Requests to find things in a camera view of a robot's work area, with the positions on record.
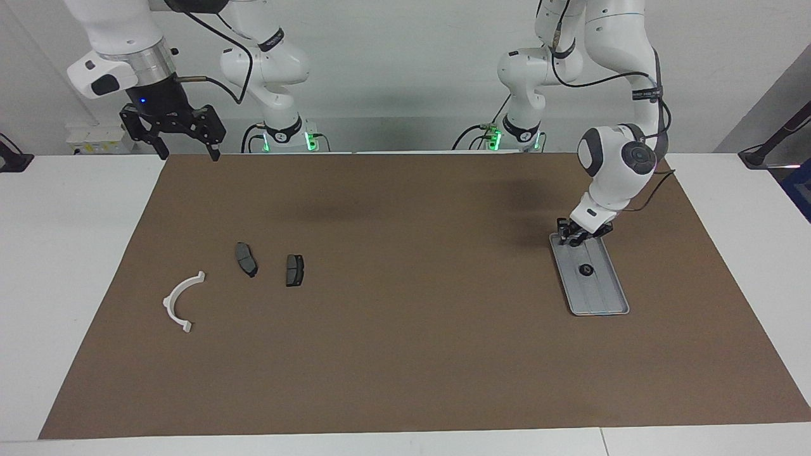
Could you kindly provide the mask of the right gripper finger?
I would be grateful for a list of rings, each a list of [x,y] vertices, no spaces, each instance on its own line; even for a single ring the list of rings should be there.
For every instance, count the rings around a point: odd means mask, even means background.
[[[215,108],[210,104],[192,111],[192,138],[205,144],[213,162],[220,159],[220,145],[225,139],[226,128]]]
[[[143,142],[148,144],[153,147],[155,153],[160,159],[162,159],[162,161],[168,159],[170,156],[170,150],[168,150],[168,147],[166,147],[163,139],[160,138],[160,129],[154,126],[152,126],[151,129],[147,129],[144,126],[136,107],[122,107],[120,110],[120,118],[125,130],[134,142]]]

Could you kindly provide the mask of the silver metal tray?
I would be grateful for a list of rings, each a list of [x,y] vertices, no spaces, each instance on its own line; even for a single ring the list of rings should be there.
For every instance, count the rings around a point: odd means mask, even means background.
[[[549,236],[551,252],[563,285],[571,314],[625,315],[630,311],[616,269],[602,239],[588,239],[580,246],[559,245],[559,236]],[[582,263],[594,266],[594,274],[585,277],[578,271]]]

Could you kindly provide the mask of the white power strip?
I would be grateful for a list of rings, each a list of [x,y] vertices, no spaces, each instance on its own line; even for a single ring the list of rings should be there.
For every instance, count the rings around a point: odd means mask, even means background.
[[[66,124],[65,144],[69,153],[81,154],[131,154],[134,141],[125,131],[124,125],[89,126],[86,124]]]

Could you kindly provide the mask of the black stand foot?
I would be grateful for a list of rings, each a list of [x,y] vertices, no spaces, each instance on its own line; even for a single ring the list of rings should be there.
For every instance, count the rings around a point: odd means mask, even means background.
[[[33,154],[24,153],[12,139],[0,132],[0,174],[23,172],[34,158]]]

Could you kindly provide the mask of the long dark brake pad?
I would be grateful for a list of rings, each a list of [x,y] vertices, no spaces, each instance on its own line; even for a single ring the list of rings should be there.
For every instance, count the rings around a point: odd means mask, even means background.
[[[241,271],[243,271],[248,277],[255,277],[259,270],[259,266],[252,254],[251,246],[244,242],[237,242],[234,251]]]

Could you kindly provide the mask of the black angled stand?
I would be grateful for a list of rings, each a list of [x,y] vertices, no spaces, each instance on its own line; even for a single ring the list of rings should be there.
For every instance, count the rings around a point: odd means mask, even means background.
[[[763,170],[768,168],[765,164],[767,156],[785,139],[793,136],[811,122],[811,100],[806,102],[779,130],[771,135],[765,142],[745,148],[738,152],[745,167],[750,170]]]

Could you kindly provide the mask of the brown table mat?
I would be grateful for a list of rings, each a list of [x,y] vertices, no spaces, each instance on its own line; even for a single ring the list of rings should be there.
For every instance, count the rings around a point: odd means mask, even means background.
[[[675,178],[604,239],[629,313],[570,313],[549,235],[589,182],[568,154],[171,156],[40,438],[811,421]],[[185,334],[162,300],[200,270]]]

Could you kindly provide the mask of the blue crate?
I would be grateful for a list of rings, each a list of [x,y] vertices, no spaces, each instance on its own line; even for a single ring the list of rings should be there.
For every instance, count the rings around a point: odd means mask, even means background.
[[[795,168],[779,185],[811,224],[811,158]]]

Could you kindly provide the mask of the white semicircular plastic bracket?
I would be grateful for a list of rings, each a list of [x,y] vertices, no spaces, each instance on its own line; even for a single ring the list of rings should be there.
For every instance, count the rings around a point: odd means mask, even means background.
[[[206,272],[202,270],[198,271],[195,276],[186,278],[185,280],[174,286],[170,294],[168,294],[162,300],[162,305],[168,317],[170,317],[171,321],[174,321],[175,324],[178,324],[181,327],[182,331],[185,332],[185,334],[189,334],[191,332],[193,323],[190,320],[182,319],[180,318],[179,315],[177,315],[177,312],[175,311],[177,300],[179,299],[181,294],[185,292],[187,289],[197,284],[205,282],[205,278]]]

